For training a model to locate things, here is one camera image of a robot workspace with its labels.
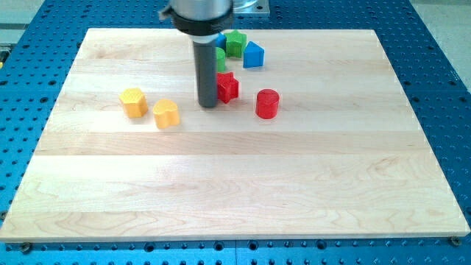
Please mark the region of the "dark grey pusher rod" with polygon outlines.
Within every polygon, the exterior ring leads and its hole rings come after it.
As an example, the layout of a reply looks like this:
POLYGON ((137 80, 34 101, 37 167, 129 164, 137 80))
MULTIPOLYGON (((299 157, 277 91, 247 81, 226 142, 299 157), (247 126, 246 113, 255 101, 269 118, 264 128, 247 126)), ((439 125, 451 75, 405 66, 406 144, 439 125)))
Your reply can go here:
POLYGON ((218 100, 216 42, 193 42, 193 49, 198 103, 205 108, 215 107, 218 100))

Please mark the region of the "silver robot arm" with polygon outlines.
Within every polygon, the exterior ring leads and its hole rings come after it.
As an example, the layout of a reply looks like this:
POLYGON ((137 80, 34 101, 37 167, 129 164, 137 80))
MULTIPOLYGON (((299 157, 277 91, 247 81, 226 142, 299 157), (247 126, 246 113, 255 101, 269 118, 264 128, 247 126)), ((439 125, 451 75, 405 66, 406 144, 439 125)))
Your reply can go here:
POLYGON ((233 21, 231 0, 170 0, 159 11, 161 20, 189 36, 193 44, 197 100, 201 107, 217 105, 216 39, 233 21))

